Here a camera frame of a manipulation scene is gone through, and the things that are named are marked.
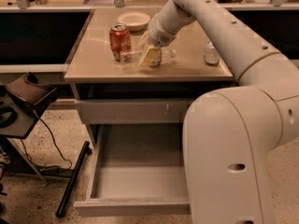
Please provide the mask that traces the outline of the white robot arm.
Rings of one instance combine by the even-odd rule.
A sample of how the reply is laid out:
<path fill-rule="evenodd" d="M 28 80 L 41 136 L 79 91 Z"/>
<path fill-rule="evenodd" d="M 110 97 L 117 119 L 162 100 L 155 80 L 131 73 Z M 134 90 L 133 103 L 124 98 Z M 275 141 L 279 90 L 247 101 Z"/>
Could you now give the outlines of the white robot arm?
<path fill-rule="evenodd" d="M 146 46 L 168 46 L 191 21 L 237 82 L 200 96 L 185 115 L 192 224 L 275 224 L 266 157 L 298 136 L 298 69 L 215 0 L 168 0 Z"/>

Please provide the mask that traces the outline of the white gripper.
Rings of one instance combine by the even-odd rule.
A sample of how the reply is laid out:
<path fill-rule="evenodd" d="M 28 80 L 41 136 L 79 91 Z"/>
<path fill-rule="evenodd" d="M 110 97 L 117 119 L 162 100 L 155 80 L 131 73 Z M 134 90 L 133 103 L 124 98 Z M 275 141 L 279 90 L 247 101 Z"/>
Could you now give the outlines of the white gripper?
<path fill-rule="evenodd" d="M 161 48 L 169 46 L 176 38 L 175 35 L 167 32 L 160 24 L 158 15 L 155 15 L 149 22 L 148 30 L 141 36 L 138 46 L 143 47 L 149 41 L 152 45 L 143 48 L 138 64 L 141 67 L 155 67 L 160 64 Z"/>

